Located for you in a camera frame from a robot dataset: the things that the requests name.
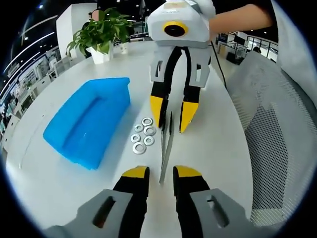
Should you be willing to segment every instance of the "yellow ring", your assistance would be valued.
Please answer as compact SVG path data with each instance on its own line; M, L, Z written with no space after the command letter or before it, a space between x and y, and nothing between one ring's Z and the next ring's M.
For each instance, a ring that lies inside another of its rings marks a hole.
M175 26L180 26L181 28L184 29L185 34L182 35L182 36L185 36L185 35L187 34L187 32L188 32L188 27L187 27L183 22L181 22L181 21L168 21L168 22L166 22L166 23L163 25L163 31L165 31L165 28L166 28L167 26L173 26L173 25L175 25Z

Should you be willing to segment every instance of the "green leaves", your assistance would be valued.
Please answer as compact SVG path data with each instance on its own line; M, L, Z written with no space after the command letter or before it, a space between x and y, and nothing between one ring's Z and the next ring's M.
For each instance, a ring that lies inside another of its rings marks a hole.
M100 52L108 54L109 49L110 49L109 41L100 44L100 50L99 50Z
M119 39L125 43L129 37L127 27L132 23L126 17L128 15L120 14L115 8L108 8L99 14L99 21L91 20L85 28L77 31L73 35L73 41L70 42L66 49L66 54L79 47L82 54L86 54L85 49L92 47L96 51L109 53L109 41Z

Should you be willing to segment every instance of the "metal washer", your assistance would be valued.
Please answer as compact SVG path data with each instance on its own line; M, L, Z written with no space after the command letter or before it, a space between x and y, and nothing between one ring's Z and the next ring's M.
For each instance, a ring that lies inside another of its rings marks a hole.
M137 150L137 147L138 146L141 146L142 147L142 150ZM141 143L141 142L137 142L133 145L133 153L137 154L137 155L142 155L146 150L147 150L147 147L145 144Z
M149 126L146 126L143 130L143 133L144 135L146 136L152 136L152 135L155 135L155 133L157 132L157 130L155 129L155 127L149 125Z
M153 145L154 144L154 138L151 136L147 136L143 140L144 144L147 146Z
M144 129L144 127L141 124L137 124L134 126L135 132L141 132Z
M141 140L141 136L139 134L133 134L131 135L131 142L132 143L136 143L139 142Z
M152 125L153 124L153 119L152 118L143 118L142 120L142 125L143 126L149 126L149 125Z

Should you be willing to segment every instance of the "camera lens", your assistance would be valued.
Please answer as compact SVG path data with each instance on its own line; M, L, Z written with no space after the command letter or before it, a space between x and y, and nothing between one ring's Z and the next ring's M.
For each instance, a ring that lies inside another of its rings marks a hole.
M180 37L185 35L186 31L183 27L177 25L169 25L164 28L164 31L167 35L173 37Z

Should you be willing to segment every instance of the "potted plant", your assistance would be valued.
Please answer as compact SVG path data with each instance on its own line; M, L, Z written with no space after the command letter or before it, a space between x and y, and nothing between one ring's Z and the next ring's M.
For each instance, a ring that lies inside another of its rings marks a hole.
M89 24L73 35L73 41L66 49L66 54L71 57L70 51L79 48L86 55L85 49L92 54L94 63L103 63L113 57L113 42L120 40L127 42L129 38L128 27L132 26L126 17L115 8L99 11L99 20L90 20Z

